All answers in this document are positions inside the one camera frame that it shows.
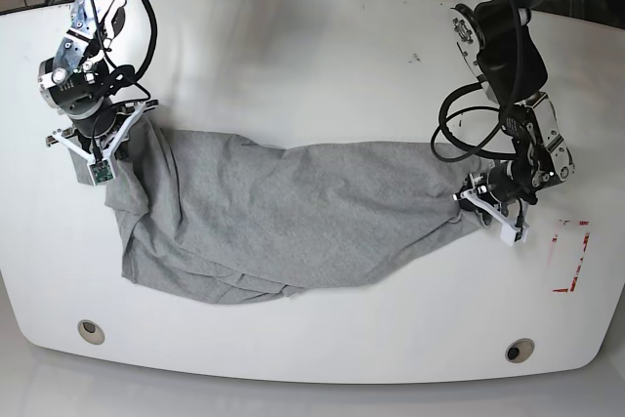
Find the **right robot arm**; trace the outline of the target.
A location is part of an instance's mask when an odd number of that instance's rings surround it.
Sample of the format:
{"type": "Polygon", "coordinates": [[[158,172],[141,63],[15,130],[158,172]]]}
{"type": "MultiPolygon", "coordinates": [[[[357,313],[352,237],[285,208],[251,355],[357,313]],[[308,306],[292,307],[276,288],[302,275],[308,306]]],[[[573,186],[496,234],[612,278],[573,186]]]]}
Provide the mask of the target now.
{"type": "Polygon", "coordinates": [[[125,21],[127,0],[75,0],[70,25],[56,54],[41,63],[38,88],[44,101],[71,126],[47,137],[47,146],[61,144],[86,167],[88,181],[103,185],[117,176],[121,147],[131,128],[158,106],[140,81],[156,49],[157,20],[149,0],[149,37],[139,66],[116,64],[110,52],[125,21]]]}

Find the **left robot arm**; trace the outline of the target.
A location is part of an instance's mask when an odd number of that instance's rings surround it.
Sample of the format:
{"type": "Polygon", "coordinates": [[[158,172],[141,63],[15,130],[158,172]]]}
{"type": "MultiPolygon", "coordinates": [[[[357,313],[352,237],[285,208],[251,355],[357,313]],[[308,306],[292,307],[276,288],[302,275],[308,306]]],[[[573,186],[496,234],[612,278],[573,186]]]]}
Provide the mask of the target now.
{"type": "Polygon", "coordinates": [[[526,239],[527,211],[538,192],[568,181],[575,170],[542,89],[548,72],[529,32],[532,10],[543,1],[453,0],[450,10],[457,48],[476,80],[444,99],[436,132],[461,150],[460,160],[489,160],[488,168],[466,177],[453,198],[485,224],[497,221],[508,245],[526,239]],[[496,104],[497,124],[482,142],[470,145],[452,134],[455,115],[449,109],[476,91],[496,104]]]}

